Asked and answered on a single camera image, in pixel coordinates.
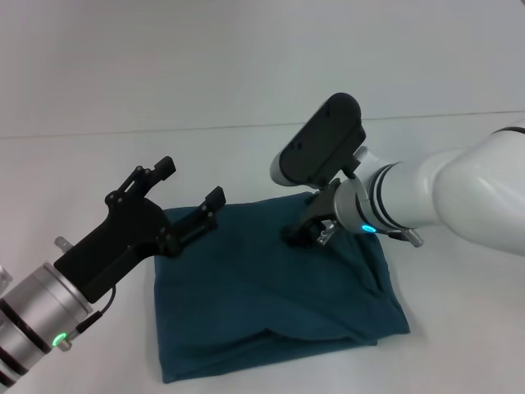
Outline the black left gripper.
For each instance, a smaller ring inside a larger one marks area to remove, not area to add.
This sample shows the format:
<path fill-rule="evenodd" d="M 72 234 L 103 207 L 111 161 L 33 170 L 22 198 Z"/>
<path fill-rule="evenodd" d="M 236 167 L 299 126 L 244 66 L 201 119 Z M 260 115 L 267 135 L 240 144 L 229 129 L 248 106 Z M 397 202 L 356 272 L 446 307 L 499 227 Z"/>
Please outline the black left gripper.
<path fill-rule="evenodd" d="M 170 156 L 153 169 L 138 166 L 105 198 L 106 219 L 54 263 L 54 268 L 91 304 L 98 301 L 137 264 L 162 254 L 175 258 L 210 231 L 226 204 L 217 186 L 181 219 L 170 223 L 146 194 L 176 172 Z"/>

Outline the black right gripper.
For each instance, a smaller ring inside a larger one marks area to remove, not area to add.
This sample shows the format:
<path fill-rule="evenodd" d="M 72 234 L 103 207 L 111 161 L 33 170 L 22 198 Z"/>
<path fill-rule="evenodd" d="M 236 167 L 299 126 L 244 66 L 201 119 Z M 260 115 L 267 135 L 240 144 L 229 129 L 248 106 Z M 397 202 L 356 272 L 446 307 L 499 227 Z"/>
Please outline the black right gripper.
<path fill-rule="evenodd" d="M 281 239 L 292 247 L 325 245 L 337 230 L 335 196 L 340 181 L 332 181 L 305 200 L 305 210 L 299 220 L 281 228 Z"/>

